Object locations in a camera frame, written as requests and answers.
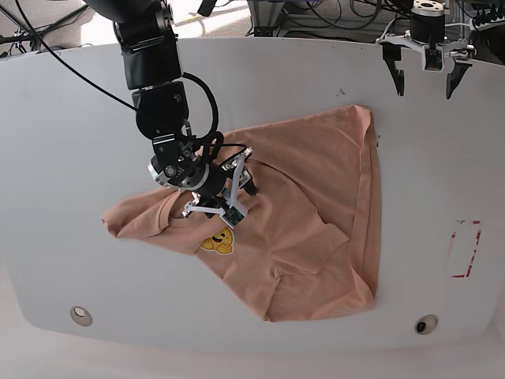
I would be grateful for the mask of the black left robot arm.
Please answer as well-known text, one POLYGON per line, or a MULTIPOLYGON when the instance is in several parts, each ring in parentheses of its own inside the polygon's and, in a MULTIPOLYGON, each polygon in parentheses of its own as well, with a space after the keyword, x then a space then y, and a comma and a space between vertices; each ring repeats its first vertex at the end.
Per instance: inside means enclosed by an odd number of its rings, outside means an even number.
POLYGON ((449 40, 445 21, 444 4, 436 1, 414 1, 410 7, 409 29, 401 36, 393 33, 394 21, 390 21, 376 44, 382 48, 383 61, 389 70, 398 96, 405 91, 405 73, 398 69, 402 60, 402 48, 421 55, 421 68, 426 72, 441 73, 445 60, 450 58, 454 67, 447 75, 446 98, 450 99, 460 85, 466 71, 473 66, 476 49, 466 39, 449 40))

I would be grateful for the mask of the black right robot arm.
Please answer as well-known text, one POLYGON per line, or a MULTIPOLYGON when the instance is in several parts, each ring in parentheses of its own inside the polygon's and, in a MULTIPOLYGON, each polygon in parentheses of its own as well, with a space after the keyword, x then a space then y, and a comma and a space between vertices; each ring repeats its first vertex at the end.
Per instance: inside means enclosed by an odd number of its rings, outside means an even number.
POLYGON ((252 149, 236 144, 237 152, 216 163, 226 147, 218 130, 219 109, 211 89, 181 67, 173 13, 166 1, 89 1, 88 6, 114 24, 122 50, 127 86, 132 90, 138 130, 151 141, 154 156, 148 165, 152 178, 164 187, 189 191, 193 198, 182 210, 184 217, 202 212, 217 215, 230 228, 248 214, 238 193, 257 193, 245 167, 252 149), (211 106, 211 126, 196 136, 189 121, 183 81, 203 89, 211 106))

